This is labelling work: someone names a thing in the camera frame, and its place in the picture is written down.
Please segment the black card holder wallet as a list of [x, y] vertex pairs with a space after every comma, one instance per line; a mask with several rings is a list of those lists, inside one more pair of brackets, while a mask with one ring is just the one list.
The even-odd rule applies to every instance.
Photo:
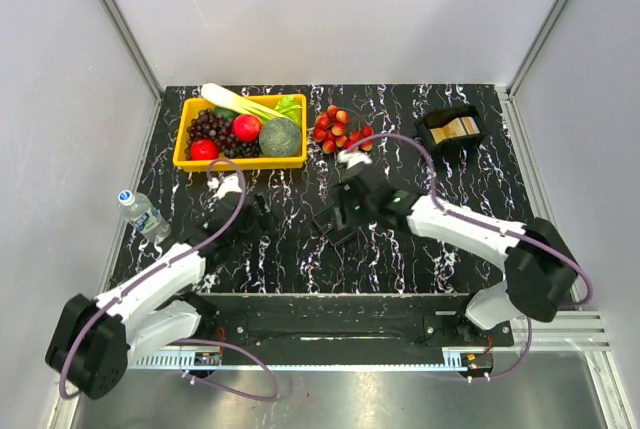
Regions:
[[359, 228], [367, 222], [367, 217], [354, 207], [327, 207], [312, 217], [319, 233], [335, 247], [356, 237]]

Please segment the black card box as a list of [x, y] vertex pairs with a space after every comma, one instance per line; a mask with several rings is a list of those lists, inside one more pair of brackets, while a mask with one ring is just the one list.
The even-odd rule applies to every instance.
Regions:
[[430, 112], [415, 122], [417, 138], [431, 155], [450, 155], [477, 148], [488, 136], [475, 106], [465, 105]]

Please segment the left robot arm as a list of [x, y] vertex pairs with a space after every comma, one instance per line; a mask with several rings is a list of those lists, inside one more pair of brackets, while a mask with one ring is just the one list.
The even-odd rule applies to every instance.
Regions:
[[274, 227], [261, 194], [225, 194], [207, 216], [168, 236], [162, 256], [130, 280], [63, 307], [45, 362], [62, 384], [97, 400], [133, 363], [179, 340], [205, 344], [223, 335], [215, 304], [190, 291], [251, 236]]

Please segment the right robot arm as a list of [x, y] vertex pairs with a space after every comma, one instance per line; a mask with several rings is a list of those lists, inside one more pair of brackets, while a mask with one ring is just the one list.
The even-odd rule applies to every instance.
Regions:
[[519, 316], [552, 322], [577, 276], [575, 260], [549, 221], [502, 221], [439, 198], [351, 175], [337, 186], [337, 215], [346, 226], [376, 222], [415, 237], [456, 246], [497, 267], [503, 279], [473, 294], [455, 324], [457, 337], [480, 343]]

